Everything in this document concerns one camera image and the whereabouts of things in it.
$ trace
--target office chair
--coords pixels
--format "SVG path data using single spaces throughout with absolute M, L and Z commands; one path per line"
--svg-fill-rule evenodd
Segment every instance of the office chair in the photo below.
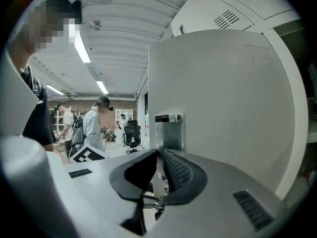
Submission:
M 141 143 L 141 133 L 140 133 L 141 127 L 138 125 L 138 122 L 136 120 L 129 120 L 127 122 L 127 126 L 124 127 L 124 144 L 127 146 L 130 146 L 129 150 L 126 151 L 126 153 L 133 153 L 137 152 L 135 147 L 140 145 Z

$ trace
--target white corrugated ceiling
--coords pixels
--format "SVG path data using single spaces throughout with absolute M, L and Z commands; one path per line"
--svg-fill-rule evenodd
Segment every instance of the white corrugated ceiling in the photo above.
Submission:
M 91 63 L 81 61 L 67 36 L 59 37 L 32 59 L 36 75 L 76 96 L 100 95 L 96 80 L 109 96 L 133 96 L 147 69 L 149 46 L 160 40 L 187 0 L 81 1 L 81 36 Z M 100 30 L 89 27 L 94 20 L 100 20 Z

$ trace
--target shelf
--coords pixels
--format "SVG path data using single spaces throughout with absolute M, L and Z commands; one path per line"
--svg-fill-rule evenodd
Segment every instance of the shelf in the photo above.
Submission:
M 317 122 L 308 123 L 307 143 L 317 142 Z

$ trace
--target vent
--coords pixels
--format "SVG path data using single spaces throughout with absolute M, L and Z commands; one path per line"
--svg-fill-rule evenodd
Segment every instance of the vent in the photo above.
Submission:
M 90 173 L 92 173 L 92 172 L 89 169 L 83 169 L 83 170 L 79 170 L 79 171 L 75 171 L 75 172 L 70 172 L 68 174 L 71 178 L 75 178 L 75 177 L 84 176 L 84 175 L 87 175 Z
M 214 20 L 214 22 L 220 29 L 226 29 L 229 25 L 232 25 L 238 19 L 238 16 L 228 10 L 223 15 Z
M 237 192 L 233 196 L 248 216 L 256 231 L 266 227 L 273 221 L 273 218 L 247 191 Z

